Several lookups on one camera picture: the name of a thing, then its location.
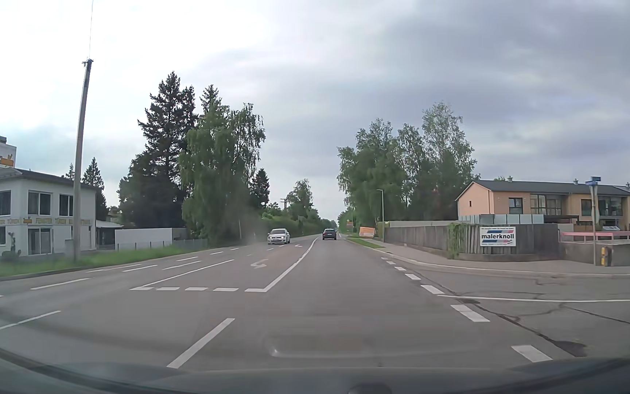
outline road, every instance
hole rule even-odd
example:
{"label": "road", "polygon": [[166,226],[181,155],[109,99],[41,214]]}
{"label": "road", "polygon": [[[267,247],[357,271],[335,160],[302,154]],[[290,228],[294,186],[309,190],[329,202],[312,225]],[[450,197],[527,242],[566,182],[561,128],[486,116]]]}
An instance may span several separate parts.
{"label": "road", "polygon": [[311,236],[0,282],[0,348],[189,371],[626,355],[630,278],[431,271]]}

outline malerknoll sign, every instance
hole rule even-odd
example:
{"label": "malerknoll sign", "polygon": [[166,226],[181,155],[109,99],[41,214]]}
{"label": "malerknoll sign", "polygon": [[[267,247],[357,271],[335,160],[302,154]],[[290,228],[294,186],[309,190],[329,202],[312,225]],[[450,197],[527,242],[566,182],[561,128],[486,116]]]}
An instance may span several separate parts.
{"label": "malerknoll sign", "polygon": [[481,227],[480,246],[517,246],[516,227]]}

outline billboard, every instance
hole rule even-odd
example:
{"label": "billboard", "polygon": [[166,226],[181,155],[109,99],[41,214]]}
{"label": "billboard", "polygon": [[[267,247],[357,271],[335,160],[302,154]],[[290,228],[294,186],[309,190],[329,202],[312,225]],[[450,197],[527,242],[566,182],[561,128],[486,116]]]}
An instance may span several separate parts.
{"label": "billboard", "polygon": [[359,236],[373,238],[376,235],[376,229],[373,227],[359,227]]}
{"label": "billboard", "polygon": [[481,227],[480,246],[517,246],[516,227]]}

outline grass verge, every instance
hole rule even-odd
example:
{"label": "grass verge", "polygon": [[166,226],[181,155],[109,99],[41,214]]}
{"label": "grass verge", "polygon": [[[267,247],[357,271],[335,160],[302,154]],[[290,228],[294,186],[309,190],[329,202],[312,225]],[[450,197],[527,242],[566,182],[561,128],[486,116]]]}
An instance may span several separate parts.
{"label": "grass verge", "polygon": [[350,240],[351,242],[357,243],[359,245],[363,245],[363,246],[368,246],[368,247],[372,247],[374,249],[382,249],[384,246],[380,246],[380,245],[376,245],[375,243],[371,243],[368,242],[366,240],[363,240],[359,237],[346,237],[347,240]]}
{"label": "grass verge", "polygon": [[72,269],[75,267],[104,267],[118,264],[142,262],[160,257],[181,255],[182,253],[197,252],[198,250],[184,250],[174,246],[154,249],[121,250],[119,252],[101,252],[96,255],[84,256],[79,264],[68,259],[41,262],[0,262],[0,277],[22,275],[24,273],[39,273]]}

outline sidewalk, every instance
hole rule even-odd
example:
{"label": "sidewalk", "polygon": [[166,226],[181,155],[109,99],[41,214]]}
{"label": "sidewalk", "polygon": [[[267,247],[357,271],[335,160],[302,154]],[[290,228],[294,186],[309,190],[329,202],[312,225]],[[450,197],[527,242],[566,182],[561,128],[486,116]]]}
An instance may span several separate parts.
{"label": "sidewalk", "polygon": [[366,239],[367,242],[383,246],[376,249],[395,256],[405,257],[420,263],[435,264],[446,268],[480,269],[488,271],[518,271],[556,274],[588,274],[588,275],[630,275],[630,266],[602,267],[591,264],[572,262],[569,260],[546,260],[542,262],[467,262],[450,260],[412,247],[397,246],[379,240]]}

